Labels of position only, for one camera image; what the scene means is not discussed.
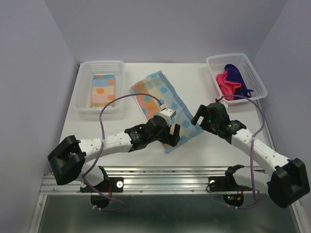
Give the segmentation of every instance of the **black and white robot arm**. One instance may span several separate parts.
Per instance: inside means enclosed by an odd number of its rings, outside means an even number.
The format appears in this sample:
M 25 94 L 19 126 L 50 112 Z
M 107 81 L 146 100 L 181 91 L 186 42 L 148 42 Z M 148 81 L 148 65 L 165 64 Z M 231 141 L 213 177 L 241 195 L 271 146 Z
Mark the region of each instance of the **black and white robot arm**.
M 225 139 L 247 155 L 251 153 L 253 134 L 237 120 L 230 120 L 221 102 L 201 105 L 192 119 L 195 125 L 203 118 L 200 127 Z M 278 206 L 286 208 L 310 192 L 305 164 L 298 158 L 291 160 L 254 138 L 253 159 L 265 173 L 254 171 L 255 187 L 268 194 Z M 229 167 L 223 177 L 210 177 L 211 191 L 233 191 L 238 186 L 252 187 L 250 168 Z
M 180 125 L 175 124 L 173 134 L 170 133 L 175 115 L 175 110 L 164 108 L 146 124 L 107 136 L 104 140 L 101 138 L 77 140 L 74 135 L 66 137 L 48 156 L 57 184 L 64 185 L 74 180 L 83 182 L 82 176 L 92 166 L 90 161 L 99 156 L 102 142 L 104 150 L 101 157 L 140 150 L 154 141 L 176 146 L 180 140 Z M 85 177 L 92 186 L 100 184 L 105 178 L 105 170 L 100 166 L 95 166 Z

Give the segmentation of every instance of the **white plastic basket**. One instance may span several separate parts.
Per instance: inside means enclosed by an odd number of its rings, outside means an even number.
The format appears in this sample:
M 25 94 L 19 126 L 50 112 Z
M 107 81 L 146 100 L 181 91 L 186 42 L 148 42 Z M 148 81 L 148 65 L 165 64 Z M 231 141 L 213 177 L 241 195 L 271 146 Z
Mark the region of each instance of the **white plastic basket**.
M 114 74 L 116 79 L 115 98 L 123 95 L 125 65 L 122 61 L 92 61 L 80 64 L 77 76 L 77 89 L 74 94 L 73 108 L 81 113 L 98 114 L 102 108 L 91 108 L 93 76 L 95 74 Z M 116 101 L 113 107 L 106 108 L 105 113 L 115 113 L 122 105 Z
M 248 59 L 248 57 L 243 53 L 229 53 L 223 55 L 217 55 L 208 57 L 206 59 L 207 66 L 209 68 L 210 74 L 213 78 L 215 87 L 219 93 L 219 96 L 222 96 L 222 92 L 217 84 L 216 77 L 218 74 L 224 72 L 225 65 L 233 64 L 237 67 L 242 75 L 242 78 L 248 89 L 254 90 L 251 92 L 251 100 L 259 100 L 267 97 L 268 92 L 264 87 L 260 77 L 258 76 L 255 68 Z M 227 100 L 229 105 L 234 105 L 238 103 L 248 102 L 245 99 L 242 100 Z

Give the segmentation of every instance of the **tabletop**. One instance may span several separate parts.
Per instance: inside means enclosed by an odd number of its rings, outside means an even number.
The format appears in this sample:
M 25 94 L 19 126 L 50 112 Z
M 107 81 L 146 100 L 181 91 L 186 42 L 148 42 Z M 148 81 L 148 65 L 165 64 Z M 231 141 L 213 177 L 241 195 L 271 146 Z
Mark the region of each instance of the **tabletop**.
M 130 87 L 149 74 L 162 70 L 174 86 L 176 92 L 194 115 L 200 104 L 208 105 L 215 101 L 218 93 L 204 63 L 126 63 L 124 77 L 124 94 L 129 94 Z M 104 114 L 103 122 L 106 135 L 124 131 L 146 120 L 134 97 L 122 100 L 118 113 Z M 82 114 L 73 109 L 71 98 L 63 127 L 61 140 L 68 135 L 77 139 L 101 137 L 99 114 Z M 251 132 L 260 128 L 260 120 L 255 106 L 251 103 L 229 106 L 231 120 L 239 120 Z M 257 136 L 266 142 L 263 132 Z M 208 132 L 202 132 L 179 148 L 164 153 L 160 143 L 153 142 L 143 150 L 131 153 L 117 153 L 102 157 L 98 165 L 102 166 L 249 166 L 249 157 L 225 140 Z

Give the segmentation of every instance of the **gray wall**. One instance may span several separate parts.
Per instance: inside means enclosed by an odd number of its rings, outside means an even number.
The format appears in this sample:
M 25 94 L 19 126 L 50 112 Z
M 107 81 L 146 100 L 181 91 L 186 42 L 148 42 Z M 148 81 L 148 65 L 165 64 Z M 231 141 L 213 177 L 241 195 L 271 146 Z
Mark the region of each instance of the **gray wall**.
M 45 0 L 79 61 L 252 60 L 285 0 Z
M 0 232 L 28 232 L 76 62 L 42 0 L 0 3 Z
M 290 0 L 255 57 L 268 90 L 261 101 L 276 149 L 301 158 L 311 178 L 311 1 Z M 310 195 L 303 198 L 311 218 Z

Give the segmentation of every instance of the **purple cloth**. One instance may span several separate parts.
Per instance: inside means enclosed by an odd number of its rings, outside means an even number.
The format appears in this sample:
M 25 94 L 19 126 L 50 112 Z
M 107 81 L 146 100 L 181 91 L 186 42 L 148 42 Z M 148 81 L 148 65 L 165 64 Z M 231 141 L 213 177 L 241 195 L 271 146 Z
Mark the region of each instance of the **purple cloth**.
M 253 90 L 251 89 L 247 89 L 246 84 L 242 78 L 241 73 L 239 72 L 238 68 L 236 68 L 234 65 L 232 64 L 227 64 L 225 66 L 225 70 L 228 72 L 227 74 L 227 81 L 230 82 L 234 82 L 234 83 L 241 83 L 242 86 L 236 89 L 235 95 L 239 95 L 239 96 L 245 96 L 250 98 L 250 92 L 252 92 Z

